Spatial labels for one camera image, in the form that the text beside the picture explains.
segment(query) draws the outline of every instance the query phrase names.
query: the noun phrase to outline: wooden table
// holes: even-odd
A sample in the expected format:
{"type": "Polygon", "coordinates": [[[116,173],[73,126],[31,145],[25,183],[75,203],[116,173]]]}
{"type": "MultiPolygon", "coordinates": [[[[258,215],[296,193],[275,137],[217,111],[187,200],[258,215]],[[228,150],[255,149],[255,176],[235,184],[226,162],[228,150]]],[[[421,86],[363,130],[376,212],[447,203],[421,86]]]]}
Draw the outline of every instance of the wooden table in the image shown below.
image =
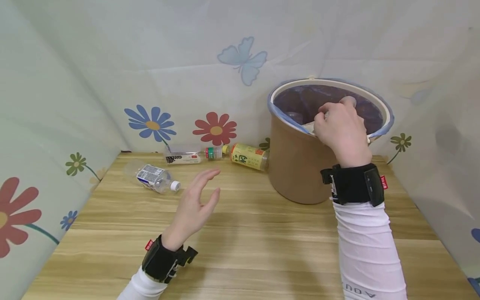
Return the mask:
{"type": "MultiPolygon", "coordinates": [[[[144,246],[173,218],[178,195],[162,196],[125,180],[132,158],[164,166],[157,154],[121,154],[81,211],[24,300],[110,300],[137,271],[144,246]]],[[[478,299],[463,273],[381,158],[387,212],[410,300],[478,299]]],[[[171,167],[187,185],[217,166],[221,201],[186,245],[199,255],[180,269],[162,299],[169,300],[343,300],[338,268],[336,220],[330,201],[290,202],[268,177],[223,160],[171,167]]]]}

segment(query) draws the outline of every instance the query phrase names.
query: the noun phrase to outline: white arm sleeve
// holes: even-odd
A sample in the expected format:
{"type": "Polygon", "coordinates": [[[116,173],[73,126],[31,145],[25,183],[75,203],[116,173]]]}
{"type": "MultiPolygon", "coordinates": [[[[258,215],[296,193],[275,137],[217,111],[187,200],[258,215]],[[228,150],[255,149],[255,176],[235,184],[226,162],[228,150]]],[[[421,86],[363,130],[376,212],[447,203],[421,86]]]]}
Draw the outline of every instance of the white arm sleeve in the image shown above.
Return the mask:
{"type": "Polygon", "coordinates": [[[407,286],[385,205],[333,204],[345,299],[407,299],[407,286]]]}
{"type": "Polygon", "coordinates": [[[166,283],[151,280],[140,267],[117,300],[158,300],[166,288],[166,283]]]}

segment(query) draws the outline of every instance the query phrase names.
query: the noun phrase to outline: trash can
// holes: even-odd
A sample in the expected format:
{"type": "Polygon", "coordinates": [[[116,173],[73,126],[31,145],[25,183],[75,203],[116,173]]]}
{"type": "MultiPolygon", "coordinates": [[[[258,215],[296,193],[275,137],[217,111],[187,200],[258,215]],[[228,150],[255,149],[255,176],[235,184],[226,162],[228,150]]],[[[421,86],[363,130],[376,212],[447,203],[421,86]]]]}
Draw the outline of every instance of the trash can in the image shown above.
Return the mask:
{"type": "Polygon", "coordinates": [[[352,96],[356,110],[365,119],[370,142],[387,133],[394,115],[377,94],[339,79],[303,79],[282,83],[268,97],[272,115],[268,176],[285,198],[301,204],[318,204],[331,196],[322,183],[320,170],[337,164],[332,150],[302,127],[312,122],[326,102],[338,103],[352,96]]]}

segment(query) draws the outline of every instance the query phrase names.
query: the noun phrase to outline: right hand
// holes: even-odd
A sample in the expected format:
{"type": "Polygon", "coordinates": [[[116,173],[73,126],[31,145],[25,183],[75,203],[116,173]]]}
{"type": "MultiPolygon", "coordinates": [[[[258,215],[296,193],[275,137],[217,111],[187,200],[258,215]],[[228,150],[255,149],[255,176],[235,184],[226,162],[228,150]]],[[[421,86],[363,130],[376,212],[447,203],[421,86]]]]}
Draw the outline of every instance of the right hand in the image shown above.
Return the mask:
{"type": "Polygon", "coordinates": [[[347,96],[340,103],[325,103],[315,116],[315,134],[329,146],[342,168],[365,166],[372,162],[367,130],[357,115],[355,99],[347,96]]]}

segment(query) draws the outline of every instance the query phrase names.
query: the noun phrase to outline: trash can rim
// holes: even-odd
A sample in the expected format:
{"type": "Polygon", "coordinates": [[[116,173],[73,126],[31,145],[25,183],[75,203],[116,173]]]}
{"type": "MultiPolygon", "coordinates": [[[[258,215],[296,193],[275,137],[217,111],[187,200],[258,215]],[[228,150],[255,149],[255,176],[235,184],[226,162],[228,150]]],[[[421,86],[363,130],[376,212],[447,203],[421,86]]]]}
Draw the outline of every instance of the trash can rim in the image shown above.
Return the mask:
{"type": "Polygon", "coordinates": [[[276,88],[274,88],[268,95],[268,102],[267,102],[268,110],[273,115],[279,116],[280,119],[284,121],[285,124],[287,124],[288,126],[296,130],[299,130],[305,134],[310,134],[306,129],[298,125],[294,120],[292,120],[283,111],[281,111],[278,107],[276,107],[273,104],[273,100],[279,93],[292,87],[301,86],[301,85],[326,85],[328,83],[331,84],[329,86],[336,86],[338,84],[341,84],[342,86],[339,86],[340,88],[346,89],[348,91],[351,91],[353,93],[356,93],[365,97],[380,109],[382,113],[382,117],[384,118],[383,126],[379,130],[369,134],[368,135],[369,138],[384,135],[392,128],[395,120],[393,111],[381,96],[379,96],[372,90],[366,87],[363,87],[359,84],[355,84],[355,83],[352,83],[343,79],[337,79],[337,78],[306,78],[306,79],[304,78],[304,79],[284,81],[281,84],[279,84],[276,88]]]}

